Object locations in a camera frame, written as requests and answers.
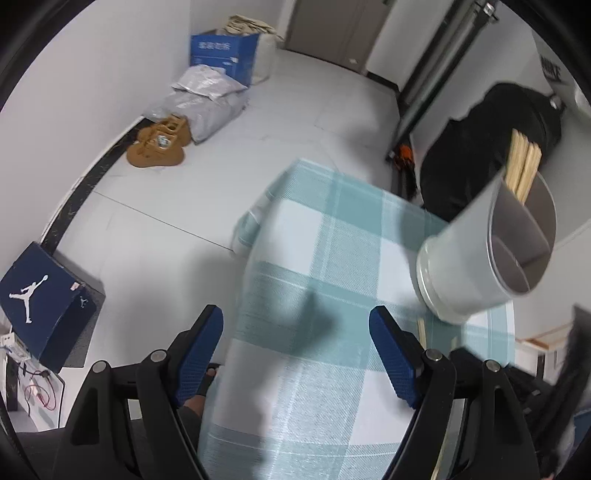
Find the teal plaid tablecloth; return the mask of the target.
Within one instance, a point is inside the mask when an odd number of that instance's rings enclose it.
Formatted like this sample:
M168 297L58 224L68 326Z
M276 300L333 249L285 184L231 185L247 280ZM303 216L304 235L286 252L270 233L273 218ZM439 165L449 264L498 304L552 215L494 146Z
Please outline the teal plaid tablecloth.
M515 356L510 305L463 325L437 319L416 284L423 242L444 222L393 194L294 162L235 228L245 257L235 326L205 406L198 456L212 479L379 479L413 412L369 332L383 305L449 352Z

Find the navy Jordan shoe box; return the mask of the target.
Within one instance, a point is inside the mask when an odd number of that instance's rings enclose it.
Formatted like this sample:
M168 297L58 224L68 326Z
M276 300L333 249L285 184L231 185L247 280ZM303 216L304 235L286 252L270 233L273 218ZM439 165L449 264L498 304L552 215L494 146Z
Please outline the navy Jordan shoe box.
M82 368L105 296L31 243L1 280L1 307L16 336L58 374Z

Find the white grey utensil holder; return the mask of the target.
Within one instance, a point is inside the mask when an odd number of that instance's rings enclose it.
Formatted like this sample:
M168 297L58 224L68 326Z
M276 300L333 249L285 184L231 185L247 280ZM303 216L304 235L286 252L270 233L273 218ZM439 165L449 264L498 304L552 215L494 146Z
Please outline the white grey utensil holder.
M429 309L463 324L480 312L531 293L556 241L556 210L541 174L520 202L498 174L417 258L417 280Z

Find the black hanging backpack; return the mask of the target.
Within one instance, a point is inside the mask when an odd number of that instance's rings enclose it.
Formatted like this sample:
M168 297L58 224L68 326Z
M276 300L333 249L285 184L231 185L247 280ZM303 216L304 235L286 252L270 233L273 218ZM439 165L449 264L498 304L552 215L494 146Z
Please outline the black hanging backpack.
M420 170L423 207L450 222L508 161L512 132L517 130L553 152L562 137L563 106L515 83L494 84L468 114L451 119L431 145Z

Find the tan suede shoe near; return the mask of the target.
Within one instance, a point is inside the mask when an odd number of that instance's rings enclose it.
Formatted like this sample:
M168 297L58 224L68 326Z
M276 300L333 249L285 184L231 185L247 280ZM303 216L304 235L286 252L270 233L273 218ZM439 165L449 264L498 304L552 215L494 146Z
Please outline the tan suede shoe near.
M131 145L126 158L136 168L170 167L183 162L184 151L176 135L156 131Z

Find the tan suede shoe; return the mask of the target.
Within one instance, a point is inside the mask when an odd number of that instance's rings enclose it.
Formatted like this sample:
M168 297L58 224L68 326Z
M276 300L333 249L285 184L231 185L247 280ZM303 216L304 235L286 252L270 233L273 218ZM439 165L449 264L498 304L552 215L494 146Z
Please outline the tan suede shoe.
M184 151L176 135L156 131L131 145L126 158L136 168L170 167L183 162Z
M170 114L165 119L142 128L137 134L137 141L146 140L153 132L176 136L182 147L191 142L189 123L185 116Z

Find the tan suede shoe far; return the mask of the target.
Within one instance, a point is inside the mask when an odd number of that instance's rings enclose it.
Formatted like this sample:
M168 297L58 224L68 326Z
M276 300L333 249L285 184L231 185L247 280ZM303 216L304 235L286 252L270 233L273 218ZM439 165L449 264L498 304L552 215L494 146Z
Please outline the tan suede shoe far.
M165 119L142 128L137 134L137 141L146 140L153 132L176 136L182 147L191 142L189 123L185 116L170 114Z

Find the grey plastic mailer bags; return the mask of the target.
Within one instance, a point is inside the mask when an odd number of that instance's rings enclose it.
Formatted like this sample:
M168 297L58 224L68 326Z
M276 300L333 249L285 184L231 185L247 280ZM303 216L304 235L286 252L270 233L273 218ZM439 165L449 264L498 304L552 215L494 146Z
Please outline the grey plastic mailer bags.
M200 64L189 67L142 116L154 122L169 115L185 117L192 142L201 143L238 117L247 103L249 88L221 68Z

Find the white canvas tote bag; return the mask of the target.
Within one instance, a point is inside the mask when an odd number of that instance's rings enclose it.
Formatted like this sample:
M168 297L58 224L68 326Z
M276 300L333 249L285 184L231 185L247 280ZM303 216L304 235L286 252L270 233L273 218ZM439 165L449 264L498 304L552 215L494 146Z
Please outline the white canvas tote bag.
M533 38L540 57L542 71L552 90L574 112L590 117L590 104L575 78L568 71L558 55L534 32Z

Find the blue cardboard box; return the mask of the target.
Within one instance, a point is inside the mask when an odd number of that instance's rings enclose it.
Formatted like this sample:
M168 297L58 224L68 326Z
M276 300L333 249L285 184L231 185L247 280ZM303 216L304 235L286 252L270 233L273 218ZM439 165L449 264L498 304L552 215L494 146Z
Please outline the blue cardboard box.
M245 87L252 85L259 34L246 36L199 34L190 38L189 65L221 68Z

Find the black tripod stand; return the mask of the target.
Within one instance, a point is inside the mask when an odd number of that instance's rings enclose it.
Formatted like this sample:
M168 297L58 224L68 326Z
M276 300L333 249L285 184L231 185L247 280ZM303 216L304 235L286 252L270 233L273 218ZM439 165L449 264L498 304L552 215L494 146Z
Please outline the black tripod stand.
M393 161L427 113L481 31L495 15L498 1L453 1L398 97L400 121L386 160Z

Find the beige cloth bag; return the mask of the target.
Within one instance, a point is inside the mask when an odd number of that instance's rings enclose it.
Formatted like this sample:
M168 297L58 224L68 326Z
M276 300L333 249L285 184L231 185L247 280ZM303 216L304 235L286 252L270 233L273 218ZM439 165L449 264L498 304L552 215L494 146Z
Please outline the beige cloth bag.
M256 85L270 78L273 70L276 49L283 44L283 37L262 20L252 19L242 15L232 15L223 27L224 32L234 36L256 35L256 52L252 68L252 84Z

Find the grey brown door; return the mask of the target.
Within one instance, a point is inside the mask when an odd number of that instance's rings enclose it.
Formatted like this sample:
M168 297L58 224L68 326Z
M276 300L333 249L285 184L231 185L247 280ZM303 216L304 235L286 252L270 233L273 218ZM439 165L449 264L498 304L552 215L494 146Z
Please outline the grey brown door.
M360 73L392 6L388 0L297 1L286 48Z

